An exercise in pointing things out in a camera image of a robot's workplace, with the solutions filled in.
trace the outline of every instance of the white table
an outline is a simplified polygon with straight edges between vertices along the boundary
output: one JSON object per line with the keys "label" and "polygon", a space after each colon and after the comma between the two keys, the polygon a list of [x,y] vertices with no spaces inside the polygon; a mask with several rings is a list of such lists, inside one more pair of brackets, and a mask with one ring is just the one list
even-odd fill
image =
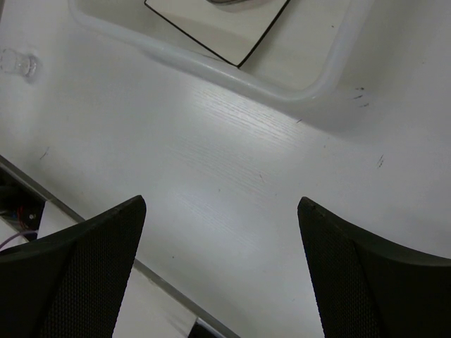
{"label": "white table", "polygon": [[6,0],[0,46],[43,67],[0,75],[0,154],[85,218],[142,194],[138,258],[242,337],[321,337],[302,196],[451,257],[451,3],[376,3],[342,79],[364,96],[290,117],[78,27],[65,1]]}

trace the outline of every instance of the cable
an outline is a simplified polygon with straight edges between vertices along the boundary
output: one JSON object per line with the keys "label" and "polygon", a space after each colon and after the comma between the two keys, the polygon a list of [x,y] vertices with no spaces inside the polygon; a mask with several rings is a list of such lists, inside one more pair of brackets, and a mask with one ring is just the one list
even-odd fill
{"label": "cable", "polygon": [[25,236],[26,234],[35,234],[35,231],[29,230],[29,231],[22,231],[22,232],[18,232],[17,234],[14,234],[13,236],[9,237],[6,241],[4,241],[3,243],[0,244],[0,250],[1,248],[3,248],[5,245],[7,245],[7,243],[11,242],[13,239],[15,239],[16,237],[19,236]]}

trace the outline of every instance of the white plastic bin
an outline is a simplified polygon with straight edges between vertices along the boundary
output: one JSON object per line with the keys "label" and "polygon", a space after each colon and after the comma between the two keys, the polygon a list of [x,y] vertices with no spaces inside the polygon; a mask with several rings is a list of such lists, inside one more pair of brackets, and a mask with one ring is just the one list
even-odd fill
{"label": "white plastic bin", "polygon": [[69,0],[69,7],[81,25],[136,46],[155,60],[295,111],[334,91],[373,1],[291,0],[240,70],[197,53],[195,42],[142,0]]}

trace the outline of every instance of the scratch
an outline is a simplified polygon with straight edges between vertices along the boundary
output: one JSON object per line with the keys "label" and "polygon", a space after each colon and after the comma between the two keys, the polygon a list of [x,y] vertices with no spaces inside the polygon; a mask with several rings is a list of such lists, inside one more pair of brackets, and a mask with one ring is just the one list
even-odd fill
{"label": "scratch", "polygon": [[378,166],[378,168],[380,168],[383,165],[383,155],[381,156],[376,165]]}
{"label": "scratch", "polygon": [[45,149],[45,153],[39,157],[39,160],[42,160],[45,156],[47,156],[47,154],[49,153],[50,147],[48,146],[47,149]]}

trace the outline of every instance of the small transparent cup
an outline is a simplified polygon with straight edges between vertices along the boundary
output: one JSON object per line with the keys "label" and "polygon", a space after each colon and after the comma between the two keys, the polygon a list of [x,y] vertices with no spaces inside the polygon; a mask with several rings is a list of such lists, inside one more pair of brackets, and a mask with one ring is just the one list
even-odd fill
{"label": "small transparent cup", "polygon": [[33,55],[18,53],[13,49],[0,51],[0,70],[6,74],[32,77],[36,72],[37,59]]}

